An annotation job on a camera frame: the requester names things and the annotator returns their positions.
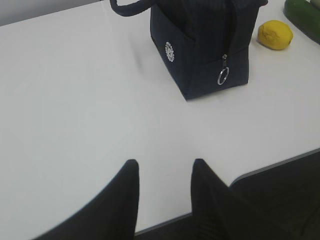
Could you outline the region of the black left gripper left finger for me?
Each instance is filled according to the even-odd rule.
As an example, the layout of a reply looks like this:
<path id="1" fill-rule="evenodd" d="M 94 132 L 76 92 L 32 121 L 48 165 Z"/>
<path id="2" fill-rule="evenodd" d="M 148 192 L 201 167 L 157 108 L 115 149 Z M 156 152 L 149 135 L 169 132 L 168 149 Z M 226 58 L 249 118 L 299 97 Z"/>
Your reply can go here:
<path id="1" fill-rule="evenodd" d="M 94 199 L 38 239 L 132 240 L 138 207 L 139 164 L 130 159 Z"/>

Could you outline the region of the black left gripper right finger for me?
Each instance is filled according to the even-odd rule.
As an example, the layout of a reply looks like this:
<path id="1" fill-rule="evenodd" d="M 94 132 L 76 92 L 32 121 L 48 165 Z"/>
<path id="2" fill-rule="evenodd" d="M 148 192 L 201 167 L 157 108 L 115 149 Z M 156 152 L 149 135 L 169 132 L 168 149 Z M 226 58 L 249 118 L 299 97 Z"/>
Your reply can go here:
<path id="1" fill-rule="evenodd" d="M 290 162 L 228 186 L 197 159 L 191 204 L 197 240 L 317 240 L 320 165 Z"/>

